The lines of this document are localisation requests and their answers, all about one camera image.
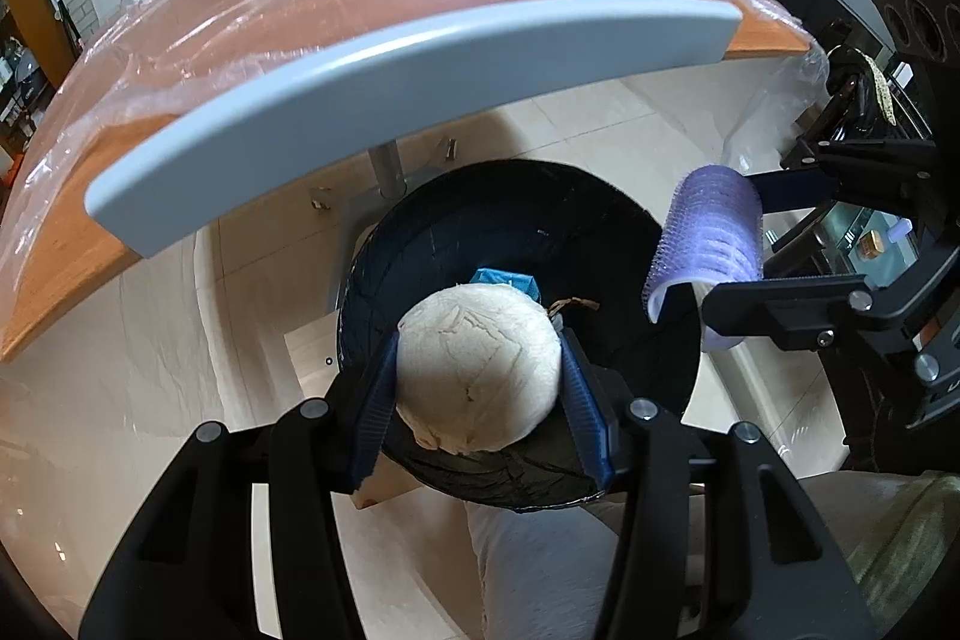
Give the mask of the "purple hair roller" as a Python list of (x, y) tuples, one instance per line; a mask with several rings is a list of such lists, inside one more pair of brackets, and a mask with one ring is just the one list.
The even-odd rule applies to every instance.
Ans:
[(652, 323), (677, 284), (754, 283), (763, 276), (757, 189), (726, 166), (703, 166), (677, 185), (643, 287)]

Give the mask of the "blue plastic bag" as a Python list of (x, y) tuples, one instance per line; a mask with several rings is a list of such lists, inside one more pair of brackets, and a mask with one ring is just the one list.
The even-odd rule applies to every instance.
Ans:
[(535, 302), (542, 302), (540, 287), (535, 281), (534, 276), (524, 275), (524, 273), (514, 273), (514, 271), (505, 271), (504, 269), (487, 268), (482, 266), (473, 273), (470, 278), (472, 284), (498, 284), (498, 286), (509, 286), (516, 291), (523, 292), (524, 296)]

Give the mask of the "grey chair pedestal base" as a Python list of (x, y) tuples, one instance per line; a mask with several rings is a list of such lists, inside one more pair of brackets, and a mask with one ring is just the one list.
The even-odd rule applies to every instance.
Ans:
[(350, 197), (335, 195), (334, 190), (327, 187), (309, 190), (311, 206), (317, 213), (337, 213), (343, 230), (363, 232), (379, 223), (398, 200), (407, 197), (415, 188), (446, 174), (457, 163), (459, 143), (451, 136), (443, 136), (428, 162), (410, 172), (404, 169), (396, 142), (368, 149), (366, 154), (374, 174), (374, 185), (368, 190)]

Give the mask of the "white curved chair backrest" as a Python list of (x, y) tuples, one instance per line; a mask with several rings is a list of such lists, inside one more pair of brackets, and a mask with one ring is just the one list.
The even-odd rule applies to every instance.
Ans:
[(529, 97), (719, 62), (718, 0), (527, 0), (327, 47), (197, 107), (103, 170), (88, 216), (140, 257), (357, 152)]

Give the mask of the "black trash bin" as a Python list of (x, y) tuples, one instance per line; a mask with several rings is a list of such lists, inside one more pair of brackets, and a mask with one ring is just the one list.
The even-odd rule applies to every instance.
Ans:
[(343, 289), (337, 353), (354, 377), (398, 344), (384, 453), (466, 502), (527, 512), (581, 503), (562, 406), (562, 341), (630, 392), (683, 413), (700, 369), (690, 287), (643, 301), (659, 221), (568, 164), (470, 164), (417, 188), (361, 245)]

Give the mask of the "beige paper ball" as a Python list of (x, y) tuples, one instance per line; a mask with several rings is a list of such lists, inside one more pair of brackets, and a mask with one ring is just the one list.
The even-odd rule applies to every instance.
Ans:
[(425, 450), (500, 452), (560, 393), (560, 337), (542, 305), (509, 286), (434, 292), (397, 325), (397, 409)]

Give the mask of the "clear plastic table cover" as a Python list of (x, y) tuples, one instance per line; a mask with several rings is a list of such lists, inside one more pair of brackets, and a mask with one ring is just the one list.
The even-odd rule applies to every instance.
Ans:
[[(132, 265), (88, 218), (89, 182), (179, 115), (324, 47), (432, 14), (523, 0), (145, 0), (99, 31), (55, 92), (2, 216), (2, 353), (13, 357)], [(734, 58), (802, 55), (775, 0), (742, 11)]]

